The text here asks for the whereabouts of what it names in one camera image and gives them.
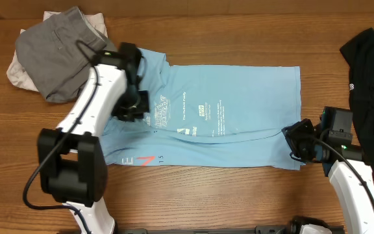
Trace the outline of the light blue printed t-shirt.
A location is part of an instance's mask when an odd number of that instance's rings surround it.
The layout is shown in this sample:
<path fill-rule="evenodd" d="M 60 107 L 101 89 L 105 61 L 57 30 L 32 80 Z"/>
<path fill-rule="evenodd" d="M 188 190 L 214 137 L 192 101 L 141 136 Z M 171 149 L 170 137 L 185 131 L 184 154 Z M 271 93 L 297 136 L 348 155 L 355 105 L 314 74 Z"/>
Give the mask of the light blue printed t-shirt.
<path fill-rule="evenodd" d="M 109 119 L 107 164 L 300 169 L 282 133 L 301 119 L 299 67 L 177 66 L 163 53 L 142 54 L 150 111 L 134 122 Z"/>

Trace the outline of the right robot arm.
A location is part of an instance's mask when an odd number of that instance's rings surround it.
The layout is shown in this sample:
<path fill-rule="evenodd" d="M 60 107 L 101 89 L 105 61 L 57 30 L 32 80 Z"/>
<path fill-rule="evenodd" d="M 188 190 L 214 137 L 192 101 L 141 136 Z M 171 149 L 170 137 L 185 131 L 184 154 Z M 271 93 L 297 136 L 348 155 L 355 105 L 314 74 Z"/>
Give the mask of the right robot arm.
<path fill-rule="evenodd" d="M 325 107 L 319 124 L 304 119 L 282 129 L 293 160 L 322 165 L 346 224 L 345 229 L 330 227 L 320 220 L 301 217 L 290 224 L 290 233 L 374 233 L 372 167 L 361 147 L 352 143 L 352 118 L 347 109 Z"/>

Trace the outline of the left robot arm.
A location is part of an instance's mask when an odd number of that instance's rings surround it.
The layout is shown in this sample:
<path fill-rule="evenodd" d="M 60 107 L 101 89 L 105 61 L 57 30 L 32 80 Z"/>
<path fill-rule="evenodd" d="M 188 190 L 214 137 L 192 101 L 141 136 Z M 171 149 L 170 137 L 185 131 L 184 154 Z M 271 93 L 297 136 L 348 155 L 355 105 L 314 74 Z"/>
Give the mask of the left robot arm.
<path fill-rule="evenodd" d="M 95 52 L 87 60 L 88 80 L 73 108 L 56 129 L 42 129 L 38 136 L 39 165 L 25 185 L 23 201 L 39 208 L 27 199 L 39 177 L 42 191 L 57 202 L 49 209 L 71 211 L 80 233 L 117 233 L 103 199 L 108 170 L 99 137 L 111 116 L 133 122 L 150 111 L 138 74 L 144 57 L 136 45 L 123 42 L 118 51 Z"/>

